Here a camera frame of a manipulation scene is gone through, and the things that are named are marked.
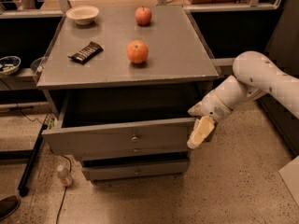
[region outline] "drawer handle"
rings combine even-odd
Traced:
[[[133,143],[137,143],[139,141],[139,138],[135,134],[133,134],[133,137],[131,138],[131,141]]]

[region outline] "bottle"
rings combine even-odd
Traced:
[[[62,184],[65,187],[69,187],[72,185],[73,183],[72,175],[68,169],[64,168],[63,165],[59,165],[57,167],[57,176],[62,181]]]

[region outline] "person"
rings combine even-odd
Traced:
[[[20,203],[21,200],[16,195],[0,200],[0,221],[14,213],[20,206]]]

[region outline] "apple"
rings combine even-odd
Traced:
[[[148,7],[139,7],[135,11],[135,19],[139,25],[145,26],[150,24],[151,11]]]
[[[149,48],[141,40],[134,40],[127,46],[127,56],[131,63],[143,63],[148,59]]]

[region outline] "floor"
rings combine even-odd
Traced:
[[[46,103],[33,106],[23,110],[27,118],[20,111],[0,113],[1,150],[33,147],[38,120],[49,112]],[[240,105],[218,125],[212,141],[192,153],[184,175],[92,184],[69,158],[74,185],[66,190],[59,216],[64,187],[56,168],[69,163],[44,143],[28,195],[1,224],[52,224],[57,217],[63,224],[299,223],[299,208],[278,172],[294,157],[255,102]],[[0,163],[0,199],[19,194],[24,167],[19,161]]]

